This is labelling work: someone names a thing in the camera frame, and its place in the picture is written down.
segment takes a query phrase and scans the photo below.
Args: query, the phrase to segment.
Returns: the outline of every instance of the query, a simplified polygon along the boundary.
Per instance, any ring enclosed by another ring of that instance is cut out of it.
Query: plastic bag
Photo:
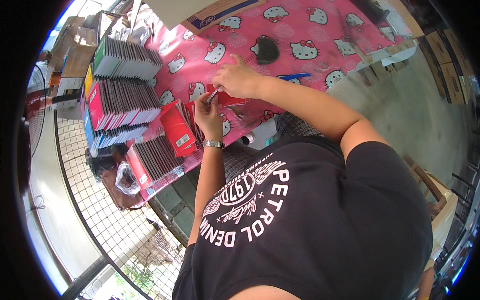
[[[140,191],[140,186],[126,161],[122,161],[118,166],[115,188],[131,197],[134,197]]]

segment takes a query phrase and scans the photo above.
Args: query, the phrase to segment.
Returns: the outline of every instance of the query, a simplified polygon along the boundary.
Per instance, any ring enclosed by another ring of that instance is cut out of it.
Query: gray concrete floor
[[[438,94],[432,72],[417,52],[409,65],[366,86],[358,72],[337,82],[328,93],[363,114],[400,156],[410,155],[447,186],[465,165],[471,124],[470,105],[448,104]],[[269,120],[253,130],[252,148],[265,147],[275,131]]]

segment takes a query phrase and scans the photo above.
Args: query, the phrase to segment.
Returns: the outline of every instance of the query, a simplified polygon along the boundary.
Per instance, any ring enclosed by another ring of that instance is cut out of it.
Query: wristwatch
[[[204,147],[217,147],[221,149],[225,148],[225,143],[219,141],[204,140],[203,145]]]

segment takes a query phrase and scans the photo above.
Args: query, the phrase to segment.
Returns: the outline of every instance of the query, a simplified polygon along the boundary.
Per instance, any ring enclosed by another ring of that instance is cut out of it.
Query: hello kitty print
[[[309,72],[312,76],[290,82],[326,91],[362,62],[357,51],[370,53],[404,41],[388,30],[387,23],[374,25],[350,1],[341,0],[267,0],[199,35],[182,25],[168,30],[161,21],[155,31],[145,47],[155,50],[165,66],[155,76],[154,89],[161,105],[197,99],[221,65],[233,63],[232,53],[242,55],[252,69],[266,76]],[[278,45],[280,56],[272,64],[257,62],[260,37],[271,38]],[[255,99],[234,110],[220,108],[227,145],[283,112]],[[159,128],[163,125],[154,120],[142,140],[155,138]],[[186,157],[183,170],[188,172],[198,165],[201,157],[201,152]]]

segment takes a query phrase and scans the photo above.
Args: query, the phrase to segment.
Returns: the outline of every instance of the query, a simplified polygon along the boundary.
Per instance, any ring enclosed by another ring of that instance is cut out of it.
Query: person's hand
[[[202,130],[205,139],[221,142],[222,134],[222,118],[218,114],[218,96],[213,97],[210,105],[207,99],[210,93],[202,94],[195,100],[195,123]]]
[[[212,79],[214,86],[222,85],[220,91],[236,98],[256,98],[260,81],[264,77],[250,69],[239,54],[231,54],[237,63],[224,63]]]

